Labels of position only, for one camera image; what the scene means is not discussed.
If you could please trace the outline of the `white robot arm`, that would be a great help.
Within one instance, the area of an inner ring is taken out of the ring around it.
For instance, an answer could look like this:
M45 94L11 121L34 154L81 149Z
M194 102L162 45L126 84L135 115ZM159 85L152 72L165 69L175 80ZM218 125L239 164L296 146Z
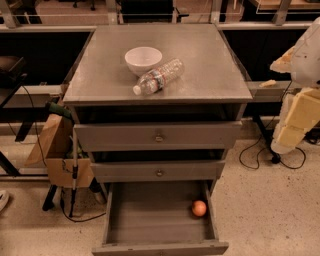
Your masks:
M284 97L280 120L273 133L271 149L286 154L320 121L320 17L270 69L289 73L291 80L302 87L296 95Z

